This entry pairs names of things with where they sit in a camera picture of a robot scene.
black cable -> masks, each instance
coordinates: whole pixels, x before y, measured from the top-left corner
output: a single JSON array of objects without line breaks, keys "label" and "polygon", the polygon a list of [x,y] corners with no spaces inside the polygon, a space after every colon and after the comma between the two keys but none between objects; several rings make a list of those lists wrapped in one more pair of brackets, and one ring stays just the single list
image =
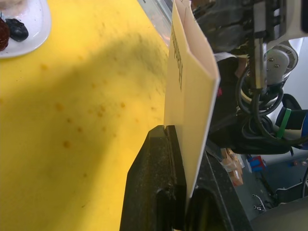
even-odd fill
[{"label": "black cable", "polygon": [[[237,81],[236,84],[236,89],[235,89],[235,99],[237,101],[237,104],[239,105],[239,108],[248,115],[252,114],[252,111],[249,110],[244,104],[243,104],[243,100],[242,100],[242,95],[241,95],[241,89],[243,86],[243,82],[245,80],[245,77],[248,73],[248,66],[245,68],[244,72],[242,73],[241,77],[239,78],[239,80]],[[272,113],[273,111],[275,111],[275,109],[279,106],[279,104],[282,102],[283,99],[283,90],[281,88],[279,88],[279,92],[278,92],[278,99],[276,100],[276,102],[266,111],[261,112],[260,116],[266,116],[270,113]]]},{"label": "black cable", "polygon": [[306,169],[306,172],[304,174],[304,179],[303,179],[303,182],[302,182],[302,198],[305,197],[305,189],[306,189],[306,182],[308,180],[308,167]]},{"label": "black cable", "polygon": [[270,99],[266,99],[266,100],[263,100],[262,103],[260,103],[260,108],[266,108],[266,105],[270,102]]},{"label": "black cable", "polygon": [[254,111],[253,111],[253,115],[254,115],[254,119],[255,119],[255,122],[257,124],[257,127],[259,128],[259,130],[261,131],[262,135],[273,141],[273,142],[277,142],[281,145],[284,145],[284,146],[293,146],[293,145],[298,145],[298,144],[302,144],[302,143],[306,143],[308,142],[308,135],[305,136],[305,137],[301,137],[299,139],[296,139],[296,140],[282,140],[282,139],[279,139],[279,138],[276,138],[276,137],[273,137],[263,126],[262,122],[261,122],[261,116],[260,116],[260,113],[259,113],[259,99],[260,99],[260,94],[261,94],[261,90],[257,90],[255,93],[254,93],[254,96],[253,96],[253,100],[252,100],[252,105],[253,105],[253,108],[254,108]]},{"label": "black cable", "polygon": [[[253,116],[251,116],[250,118],[249,118],[249,121],[248,121],[248,129],[249,129],[249,132],[250,133],[252,133],[252,134],[256,134],[257,135],[257,133],[252,129],[252,127],[251,127],[251,121],[253,120]],[[268,118],[267,116],[265,116],[265,117],[263,117],[262,118],[262,123],[265,123],[265,124],[267,124],[267,125],[270,125],[270,128],[269,128],[269,130],[270,131],[273,131],[273,123],[272,123],[272,121],[270,120],[270,118]]]},{"label": "black cable", "polygon": [[294,151],[292,147],[290,148],[290,153],[291,153],[291,156],[294,156]]},{"label": "black cable", "polygon": [[[265,117],[265,122],[271,123],[271,120],[268,117]],[[252,116],[248,116],[242,123],[242,136],[248,140],[264,140],[264,137],[257,136],[257,133],[251,127],[251,121],[253,120]],[[245,131],[245,125],[248,126],[248,133]]]},{"label": "black cable", "polygon": [[244,83],[245,77],[248,73],[248,66],[245,68],[244,72],[242,73],[241,77],[237,81],[236,84],[236,89],[235,89],[235,99],[237,101],[237,105],[239,105],[240,109],[245,113],[245,114],[251,114],[251,112],[248,110],[247,107],[244,106],[243,101],[242,101],[242,95],[241,95],[241,89],[242,85]]}]

